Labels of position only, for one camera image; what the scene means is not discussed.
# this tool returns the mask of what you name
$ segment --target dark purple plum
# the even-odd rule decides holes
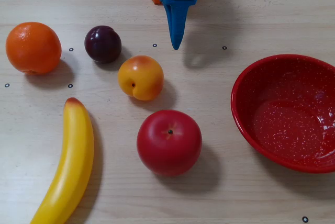
[[[85,37],[85,50],[96,62],[110,63],[115,61],[121,53],[121,39],[108,26],[96,26]]]

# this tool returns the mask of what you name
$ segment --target speckled red bowl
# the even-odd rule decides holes
[[[274,55],[247,67],[231,94],[239,130],[285,167],[335,171],[335,67],[303,55]]]

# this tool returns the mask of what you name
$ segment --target yellow banana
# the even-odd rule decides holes
[[[69,98],[63,112],[63,147],[56,175],[30,224],[64,224],[90,179],[94,138],[84,105]]]

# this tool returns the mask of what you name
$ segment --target orange fruit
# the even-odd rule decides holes
[[[16,26],[6,40],[10,63],[26,74],[46,74],[59,63],[62,47],[56,33],[41,23]]]

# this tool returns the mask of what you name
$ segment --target wooden table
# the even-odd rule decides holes
[[[62,62],[49,75],[24,76],[7,60],[6,37],[24,21],[49,25],[61,40]],[[84,37],[96,25],[121,36],[114,64],[97,65],[85,52]],[[258,155],[235,126],[230,93],[245,67],[269,55],[335,65],[335,0],[198,0],[178,51],[164,8],[150,0],[0,0],[0,45],[0,223],[29,223],[41,203],[72,96],[93,116],[96,152],[68,223],[296,224],[303,216],[334,223],[335,175],[290,171]],[[129,99],[117,82],[122,61],[138,54],[157,59],[166,77],[149,103]],[[192,116],[203,133],[199,161],[177,178],[154,176],[136,150],[143,120],[167,108]]]

